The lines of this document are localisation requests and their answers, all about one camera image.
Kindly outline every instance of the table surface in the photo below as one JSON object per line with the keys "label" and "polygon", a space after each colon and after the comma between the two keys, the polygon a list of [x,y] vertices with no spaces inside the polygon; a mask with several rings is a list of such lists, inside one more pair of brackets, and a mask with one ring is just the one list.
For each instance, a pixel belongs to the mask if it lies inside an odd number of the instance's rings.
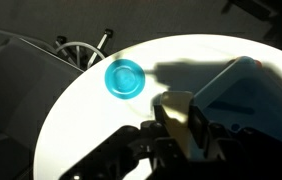
{"label": "table surface", "polygon": [[[259,60],[282,79],[282,51],[228,36],[172,36],[107,57],[77,78],[47,116],[35,151],[34,179],[58,179],[119,127],[153,120],[158,95],[167,90],[195,94],[239,56]],[[120,99],[106,88],[106,70],[118,59],[133,61],[145,73],[144,88],[134,98]],[[149,172],[141,162],[126,179],[144,179]]]}

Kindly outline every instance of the chair backrest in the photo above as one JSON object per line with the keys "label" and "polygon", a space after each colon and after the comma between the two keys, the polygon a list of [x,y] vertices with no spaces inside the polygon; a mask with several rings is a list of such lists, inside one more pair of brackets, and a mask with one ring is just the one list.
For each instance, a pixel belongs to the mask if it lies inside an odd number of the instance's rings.
{"label": "chair backrest", "polygon": [[53,104],[82,70],[11,38],[0,47],[0,130],[30,150]]}

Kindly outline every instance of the floor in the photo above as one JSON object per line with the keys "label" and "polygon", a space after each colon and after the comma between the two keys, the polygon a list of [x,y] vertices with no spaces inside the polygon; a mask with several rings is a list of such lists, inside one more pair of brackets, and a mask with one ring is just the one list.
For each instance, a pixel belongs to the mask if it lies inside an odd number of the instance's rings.
{"label": "floor", "polygon": [[[0,0],[0,29],[49,44],[58,35],[64,35],[69,40],[97,45],[104,29],[110,28],[114,36],[106,45],[108,54],[148,40],[181,34],[235,36],[282,49],[282,1],[255,0],[270,10],[269,18],[263,20],[239,7],[246,1]],[[6,38],[0,35],[0,44]],[[20,162],[23,166],[29,161],[27,153],[13,141],[2,141],[2,148],[19,152],[25,159]],[[0,157],[0,162],[15,162],[11,158]]]}

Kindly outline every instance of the white round table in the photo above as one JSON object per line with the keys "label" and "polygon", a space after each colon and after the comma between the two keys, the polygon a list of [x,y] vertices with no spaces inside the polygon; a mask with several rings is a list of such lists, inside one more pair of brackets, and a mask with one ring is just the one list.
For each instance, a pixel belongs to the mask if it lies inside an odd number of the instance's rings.
{"label": "white round table", "polygon": [[[172,36],[107,57],[77,78],[51,109],[36,146],[34,179],[58,179],[119,127],[154,120],[157,95],[167,90],[195,94],[239,56],[259,60],[282,78],[282,51],[227,36]],[[118,98],[106,87],[106,70],[118,59],[133,61],[145,74],[143,89],[131,99]],[[141,163],[126,179],[144,179],[149,172]]]}

